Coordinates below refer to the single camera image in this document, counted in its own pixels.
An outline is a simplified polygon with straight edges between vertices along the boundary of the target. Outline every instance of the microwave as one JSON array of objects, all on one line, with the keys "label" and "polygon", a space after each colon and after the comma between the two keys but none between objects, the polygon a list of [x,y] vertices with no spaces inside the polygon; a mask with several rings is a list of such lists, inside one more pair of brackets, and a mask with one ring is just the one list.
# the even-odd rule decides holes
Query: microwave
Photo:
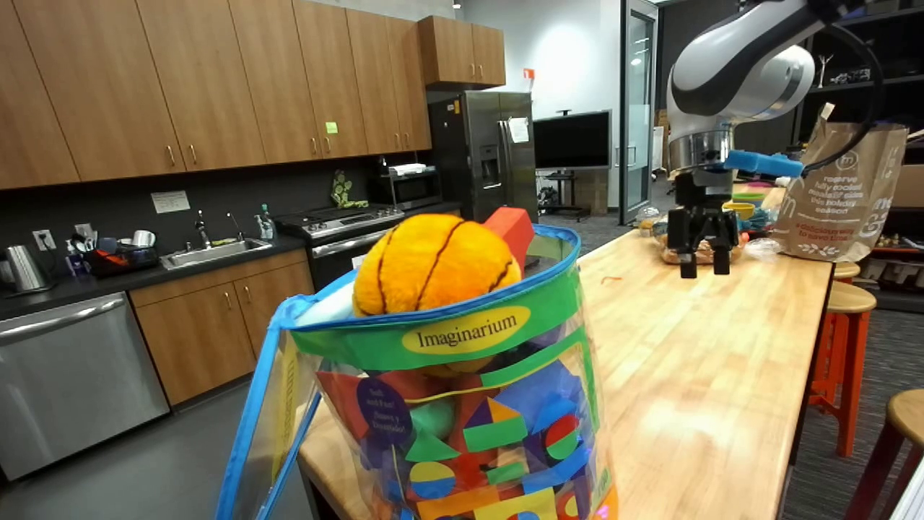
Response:
[{"label": "microwave", "polygon": [[413,211],[442,202],[442,181],[432,163],[407,162],[380,166],[368,181],[368,198]]}]

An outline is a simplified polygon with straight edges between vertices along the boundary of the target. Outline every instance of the yellow label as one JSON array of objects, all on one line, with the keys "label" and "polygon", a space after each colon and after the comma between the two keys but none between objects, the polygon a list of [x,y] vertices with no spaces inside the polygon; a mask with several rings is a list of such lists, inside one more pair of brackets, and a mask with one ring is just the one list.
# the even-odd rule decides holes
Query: yellow label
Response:
[{"label": "yellow label", "polygon": [[423,356],[481,351],[527,322],[527,305],[498,305],[404,331],[400,343]]}]

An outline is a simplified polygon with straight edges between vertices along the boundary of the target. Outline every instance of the sink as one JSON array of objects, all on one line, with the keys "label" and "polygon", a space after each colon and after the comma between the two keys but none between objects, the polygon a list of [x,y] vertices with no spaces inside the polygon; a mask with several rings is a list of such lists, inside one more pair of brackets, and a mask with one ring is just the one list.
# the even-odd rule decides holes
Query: sink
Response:
[{"label": "sink", "polygon": [[264,252],[264,247],[270,247],[270,241],[235,239],[235,241],[222,241],[222,246],[212,246],[212,247],[189,247],[189,252],[162,253],[162,266],[166,272],[176,272],[176,269],[189,269],[189,266],[201,266],[201,263],[215,263],[215,260],[224,260],[224,256]]}]

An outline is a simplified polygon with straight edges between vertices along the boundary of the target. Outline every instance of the refrigerator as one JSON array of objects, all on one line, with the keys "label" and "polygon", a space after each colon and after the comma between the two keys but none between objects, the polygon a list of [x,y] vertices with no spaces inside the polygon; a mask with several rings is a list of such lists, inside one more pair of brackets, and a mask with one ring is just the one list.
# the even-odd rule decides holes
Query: refrigerator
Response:
[{"label": "refrigerator", "polygon": [[537,163],[527,91],[442,91],[430,98],[432,163],[462,217],[488,218],[498,205],[537,221]]}]

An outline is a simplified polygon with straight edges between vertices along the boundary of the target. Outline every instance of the wooden table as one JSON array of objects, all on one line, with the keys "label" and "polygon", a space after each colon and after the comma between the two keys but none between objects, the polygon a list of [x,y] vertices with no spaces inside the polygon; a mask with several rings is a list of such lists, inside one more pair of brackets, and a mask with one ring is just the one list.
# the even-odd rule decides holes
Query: wooden table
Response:
[{"label": "wooden table", "polygon": [[[579,256],[619,520],[775,516],[829,263],[738,256],[682,279],[651,239]],[[342,516],[368,516],[329,410],[300,449]]]}]

